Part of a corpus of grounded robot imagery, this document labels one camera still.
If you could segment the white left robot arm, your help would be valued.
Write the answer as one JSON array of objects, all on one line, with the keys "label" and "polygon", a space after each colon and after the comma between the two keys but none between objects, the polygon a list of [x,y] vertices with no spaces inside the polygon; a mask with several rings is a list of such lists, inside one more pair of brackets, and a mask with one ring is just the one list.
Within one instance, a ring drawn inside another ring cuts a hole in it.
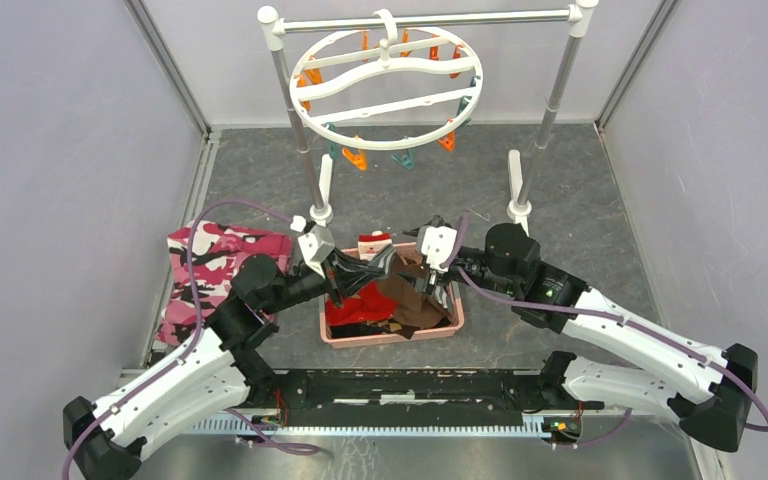
[{"label": "white left robot arm", "polygon": [[62,478],[76,466],[87,479],[130,479],[194,424],[243,403],[266,405],[277,380],[257,349],[278,330],[266,315],[322,295],[349,297],[387,277],[396,255],[391,245],[369,260],[333,250],[321,272],[303,266],[291,274],[268,255],[246,258],[227,298],[172,354],[102,398],[78,396],[64,407]]}]

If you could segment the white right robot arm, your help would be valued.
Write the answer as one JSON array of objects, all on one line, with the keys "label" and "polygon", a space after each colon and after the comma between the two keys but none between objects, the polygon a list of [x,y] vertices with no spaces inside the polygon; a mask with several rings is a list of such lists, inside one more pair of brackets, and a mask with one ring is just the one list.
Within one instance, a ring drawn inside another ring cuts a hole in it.
[{"label": "white right robot arm", "polygon": [[627,366],[577,354],[553,355],[537,382],[540,400],[625,406],[675,422],[692,439],[735,453],[759,407],[759,356],[686,338],[622,307],[579,277],[541,258],[540,244],[513,223],[492,226],[481,248],[464,227],[430,222],[411,231],[432,284],[458,281],[510,306],[524,322],[604,349]]}]

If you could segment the brown striped-cuff sock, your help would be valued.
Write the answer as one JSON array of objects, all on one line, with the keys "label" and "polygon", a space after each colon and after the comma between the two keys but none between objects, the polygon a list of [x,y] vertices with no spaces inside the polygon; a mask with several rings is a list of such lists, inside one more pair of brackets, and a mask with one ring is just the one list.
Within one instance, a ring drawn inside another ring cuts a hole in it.
[{"label": "brown striped-cuff sock", "polygon": [[451,312],[433,295],[416,289],[416,281],[425,274],[414,257],[396,252],[387,275],[373,282],[385,299],[395,303],[390,318],[405,329],[430,330],[451,324]]}]

